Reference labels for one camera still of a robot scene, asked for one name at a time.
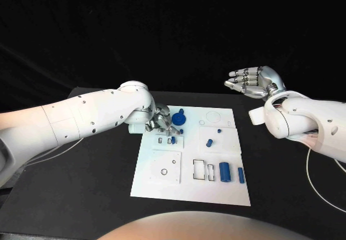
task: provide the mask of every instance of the white platform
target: white platform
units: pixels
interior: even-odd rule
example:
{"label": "white platform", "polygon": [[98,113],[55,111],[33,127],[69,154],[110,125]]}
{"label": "white platform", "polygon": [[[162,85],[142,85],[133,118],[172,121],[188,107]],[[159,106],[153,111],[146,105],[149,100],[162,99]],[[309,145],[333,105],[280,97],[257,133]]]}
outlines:
{"label": "white platform", "polygon": [[[244,163],[234,111],[227,108],[169,106],[170,115],[180,108],[186,123],[175,126],[183,129],[176,144],[168,144],[168,137],[157,130],[143,134],[130,195],[251,206],[247,181],[240,183],[238,167],[242,168]],[[206,147],[208,139],[212,139],[211,147]],[[193,179],[193,160],[204,160],[205,180]],[[229,163],[231,182],[221,182],[221,162]],[[208,165],[214,165],[215,181],[209,181]]]}

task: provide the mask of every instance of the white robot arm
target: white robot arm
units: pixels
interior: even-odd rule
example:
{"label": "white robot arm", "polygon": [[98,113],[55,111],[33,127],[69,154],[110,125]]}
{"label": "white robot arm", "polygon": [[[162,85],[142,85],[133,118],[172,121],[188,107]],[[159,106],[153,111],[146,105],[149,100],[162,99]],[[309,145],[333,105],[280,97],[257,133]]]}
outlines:
{"label": "white robot arm", "polygon": [[0,186],[42,152],[129,124],[130,133],[159,129],[179,135],[169,107],[155,103],[139,81],[56,103],[0,114]]}
{"label": "white robot arm", "polygon": [[277,72],[268,67],[245,68],[229,73],[225,85],[248,97],[264,99],[250,111],[254,125],[266,123],[276,138],[302,142],[317,153],[346,163],[346,104],[313,100],[287,91]]}

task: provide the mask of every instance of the robotic hand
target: robotic hand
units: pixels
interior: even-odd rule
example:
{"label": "robotic hand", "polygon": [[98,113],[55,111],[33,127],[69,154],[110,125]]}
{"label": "robotic hand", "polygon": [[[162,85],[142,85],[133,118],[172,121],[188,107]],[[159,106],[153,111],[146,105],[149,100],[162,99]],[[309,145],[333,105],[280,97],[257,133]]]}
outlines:
{"label": "robotic hand", "polygon": [[346,104],[313,100],[287,91],[279,73],[268,67],[251,67],[229,73],[225,86],[251,98],[263,107],[251,110],[254,125],[266,123],[270,133],[303,143],[317,153],[346,163]]}
{"label": "robotic hand", "polygon": [[129,124],[131,134],[159,129],[180,135],[170,109],[156,104],[149,87],[129,81],[56,103],[0,114],[0,186],[38,154]]}

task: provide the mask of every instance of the black table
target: black table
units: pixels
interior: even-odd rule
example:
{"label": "black table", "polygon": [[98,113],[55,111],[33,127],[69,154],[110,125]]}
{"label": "black table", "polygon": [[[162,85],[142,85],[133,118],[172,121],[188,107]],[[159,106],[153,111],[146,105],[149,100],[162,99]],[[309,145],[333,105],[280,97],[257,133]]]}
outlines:
{"label": "black table", "polygon": [[[71,94],[90,91],[77,88]],[[232,108],[251,207],[130,197],[142,135],[129,134],[123,124],[26,168],[0,209],[0,232],[88,240],[150,215],[211,211],[263,220],[316,240],[346,239],[346,214],[323,202],[309,184],[307,147],[276,139],[264,125],[251,123],[248,111],[263,100],[232,94],[152,94],[168,105]],[[309,166],[320,194],[346,209],[345,172],[315,152]]]}

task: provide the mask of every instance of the black curtain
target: black curtain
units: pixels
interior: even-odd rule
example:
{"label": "black curtain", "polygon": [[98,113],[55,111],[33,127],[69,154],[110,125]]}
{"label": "black curtain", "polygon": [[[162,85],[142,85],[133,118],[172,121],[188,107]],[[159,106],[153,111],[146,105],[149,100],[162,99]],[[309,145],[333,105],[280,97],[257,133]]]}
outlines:
{"label": "black curtain", "polygon": [[3,0],[0,110],[129,80],[153,91],[237,94],[224,86],[228,73],[257,66],[276,69],[290,90],[343,101],[342,21],[325,6],[289,8],[284,2]]}

